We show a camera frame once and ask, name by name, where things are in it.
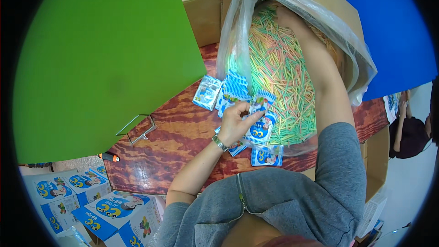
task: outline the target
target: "cartoon eyes logo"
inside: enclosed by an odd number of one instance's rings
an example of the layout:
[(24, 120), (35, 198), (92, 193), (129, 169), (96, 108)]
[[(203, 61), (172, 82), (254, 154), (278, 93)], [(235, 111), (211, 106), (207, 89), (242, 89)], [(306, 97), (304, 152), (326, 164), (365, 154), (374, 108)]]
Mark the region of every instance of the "cartoon eyes logo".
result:
[(93, 222), (93, 220), (91, 218), (88, 219), (89, 221), (84, 221), (84, 223), (87, 226), (90, 226), (91, 229), (97, 231), (101, 228), (101, 224), (97, 223), (97, 222)]
[(253, 130), (252, 135), (256, 136), (256, 137), (263, 137), (264, 136), (264, 132), (259, 132), (257, 130)]
[(52, 223), (52, 226), (55, 228), (55, 230), (59, 229), (59, 224), (58, 224), (58, 222), (56, 222), (55, 217), (50, 217), (49, 221)]
[(262, 162), (264, 160), (264, 152), (263, 151), (259, 151), (258, 160), (259, 160), (259, 162)]
[(49, 195), (49, 193), (47, 192), (47, 190), (40, 191), (40, 196), (46, 197), (48, 195)]
[(110, 206), (108, 206), (107, 204), (101, 204), (101, 206), (104, 206), (104, 207), (103, 207), (103, 208), (101, 208), (101, 207), (96, 207), (96, 210), (98, 210), (98, 211), (104, 213), (104, 212), (108, 211), (108, 209), (110, 209)]
[(131, 246), (137, 245), (137, 247), (140, 247), (140, 243), (137, 242), (137, 239), (135, 236), (133, 236), (133, 239), (129, 240), (129, 243), (131, 243)]
[(112, 213), (111, 212), (105, 213), (109, 217), (116, 218), (120, 215), (120, 210), (118, 208), (111, 208), (110, 211), (113, 211), (113, 212)]
[(82, 186), (84, 186), (84, 183), (79, 181), (77, 183), (74, 183), (73, 186), (76, 187), (76, 188), (81, 188)]

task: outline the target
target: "orange tool handle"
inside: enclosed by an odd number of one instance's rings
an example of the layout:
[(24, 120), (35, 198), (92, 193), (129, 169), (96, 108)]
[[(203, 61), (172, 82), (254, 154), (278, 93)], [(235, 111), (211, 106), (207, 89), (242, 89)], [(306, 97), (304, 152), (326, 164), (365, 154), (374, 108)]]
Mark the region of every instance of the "orange tool handle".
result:
[(113, 162), (118, 162), (120, 159), (117, 155), (112, 155), (109, 153), (100, 153), (99, 155), (100, 159), (105, 159), (105, 160), (109, 160), (109, 161), (113, 161)]

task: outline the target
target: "gray hoodie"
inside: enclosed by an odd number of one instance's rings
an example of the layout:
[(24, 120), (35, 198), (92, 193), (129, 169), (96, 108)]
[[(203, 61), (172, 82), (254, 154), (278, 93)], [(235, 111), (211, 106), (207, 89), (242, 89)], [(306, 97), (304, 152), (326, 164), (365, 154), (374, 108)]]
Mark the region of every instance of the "gray hoodie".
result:
[(315, 182), (273, 167), (219, 180), (192, 204), (175, 202), (165, 209), (158, 246), (221, 246), (244, 210), (284, 235), (349, 246), (365, 198), (366, 171), (355, 128), (335, 123), (319, 135)]

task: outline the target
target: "green board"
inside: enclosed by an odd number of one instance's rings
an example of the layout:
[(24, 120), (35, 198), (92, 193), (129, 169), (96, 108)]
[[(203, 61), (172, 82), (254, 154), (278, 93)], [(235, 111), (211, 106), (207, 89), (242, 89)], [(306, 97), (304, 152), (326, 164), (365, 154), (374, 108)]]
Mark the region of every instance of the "green board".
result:
[(44, 0), (14, 83), (18, 162), (105, 152), (204, 74), (181, 0)]

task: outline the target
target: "hand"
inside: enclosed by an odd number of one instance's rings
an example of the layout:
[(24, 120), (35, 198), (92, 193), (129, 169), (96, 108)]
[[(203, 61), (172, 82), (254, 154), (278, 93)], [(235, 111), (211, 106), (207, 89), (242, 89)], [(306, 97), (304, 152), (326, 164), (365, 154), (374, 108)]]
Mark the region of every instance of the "hand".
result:
[(281, 27), (290, 28), (295, 35), (312, 33), (303, 19), (285, 6), (277, 7), (276, 16), (274, 21)]
[(245, 120), (242, 120), (242, 114), (249, 110), (250, 104), (243, 101), (236, 103), (224, 111), (218, 139), (227, 147), (230, 147), (233, 143), (242, 138), (250, 126), (258, 121), (265, 113), (265, 111), (257, 111)]
[(410, 90), (406, 91), (406, 96), (407, 96), (407, 101), (409, 101), (410, 100)]
[(407, 114), (407, 102), (404, 101), (401, 107), (399, 108), (399, 120), (401, 121), (404, 118), (406, 118), (406, 114)]

